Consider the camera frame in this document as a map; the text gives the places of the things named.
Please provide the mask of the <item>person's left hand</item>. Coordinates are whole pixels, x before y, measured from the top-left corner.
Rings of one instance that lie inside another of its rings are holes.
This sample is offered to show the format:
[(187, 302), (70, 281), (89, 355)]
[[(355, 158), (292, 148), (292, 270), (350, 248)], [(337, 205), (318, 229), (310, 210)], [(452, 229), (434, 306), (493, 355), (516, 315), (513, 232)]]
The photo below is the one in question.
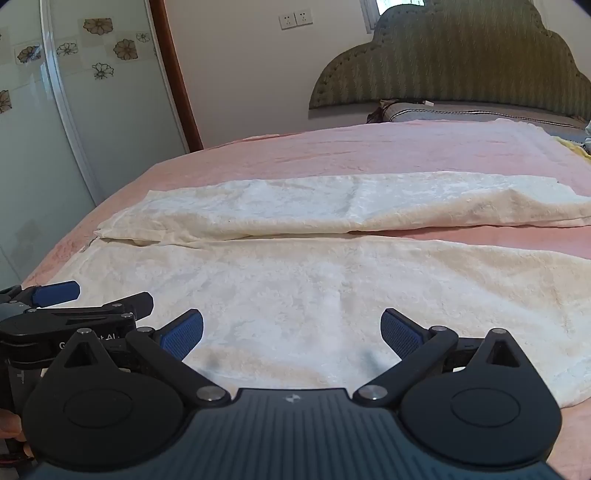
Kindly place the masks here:
[(23, 433), (21, 419), (18, 415), (8, 410), (0, 410), (0, 436), (4, 440), (13, 439), (20, 442), (24, 453), (29, 458), (34, 457)]

